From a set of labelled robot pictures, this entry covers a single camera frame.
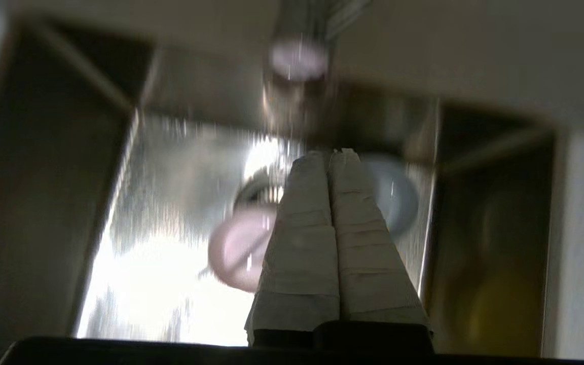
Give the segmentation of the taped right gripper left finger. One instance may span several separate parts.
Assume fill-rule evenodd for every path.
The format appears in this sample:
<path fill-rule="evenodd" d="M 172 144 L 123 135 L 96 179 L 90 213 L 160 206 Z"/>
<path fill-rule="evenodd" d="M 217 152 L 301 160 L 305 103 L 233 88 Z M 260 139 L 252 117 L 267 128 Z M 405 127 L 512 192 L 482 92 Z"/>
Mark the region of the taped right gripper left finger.
<path fill-rule="evenodd" d="M 338 248 L 326 155 L 296 159 L 285 181 L 257 292 L 245 323 L 250 347 L 304 341 L 340 316 Z"/>

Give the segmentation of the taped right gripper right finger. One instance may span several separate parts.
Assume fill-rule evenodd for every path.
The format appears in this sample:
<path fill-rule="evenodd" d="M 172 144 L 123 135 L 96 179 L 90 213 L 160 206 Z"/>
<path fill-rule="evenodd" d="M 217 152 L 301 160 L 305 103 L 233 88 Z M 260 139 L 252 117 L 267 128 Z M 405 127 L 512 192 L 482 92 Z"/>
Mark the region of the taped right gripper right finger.
<path fill-rule="evenodd" d="M 320 152 L 336 232 L 340 314 L 316 329 L 334 351 L 433 351 L 428 316 L 353 150 Z"/>

